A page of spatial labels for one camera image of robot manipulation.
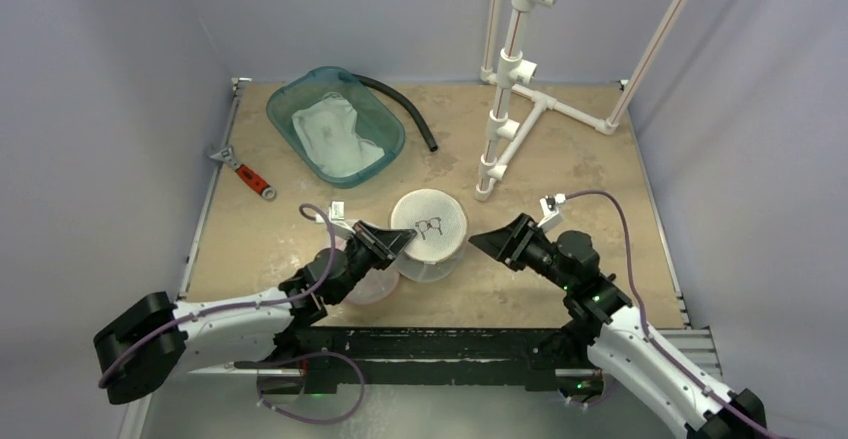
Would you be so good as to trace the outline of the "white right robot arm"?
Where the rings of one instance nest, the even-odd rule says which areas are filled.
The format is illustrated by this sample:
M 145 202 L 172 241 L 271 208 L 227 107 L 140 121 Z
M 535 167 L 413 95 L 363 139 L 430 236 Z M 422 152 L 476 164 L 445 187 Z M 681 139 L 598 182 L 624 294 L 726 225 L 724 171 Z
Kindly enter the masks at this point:
M 569 230 L 551 241 L 527 214 L 476 234 L 475 248 L 514 271 L 530 268 L 564 290 L 570 321 L 539 351 L 610 374 L 678 438 L 763 438 L 763 402 L 715 379 L 665 339 L 613 279 L 602 273 L 589 234 Z

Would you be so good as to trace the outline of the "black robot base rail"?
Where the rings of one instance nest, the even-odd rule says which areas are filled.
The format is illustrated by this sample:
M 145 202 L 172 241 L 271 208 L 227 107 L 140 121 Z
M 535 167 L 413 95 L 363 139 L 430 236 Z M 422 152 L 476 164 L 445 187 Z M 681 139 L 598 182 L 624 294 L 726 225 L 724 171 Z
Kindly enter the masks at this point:
M 605 381 L 570 331 L 549 328 L 321 326 L 289 329 L 257 361 L 268 377 L 297 379 L 308 394 L 342 384 L 516 386 L 576 400 L 600 397 Z

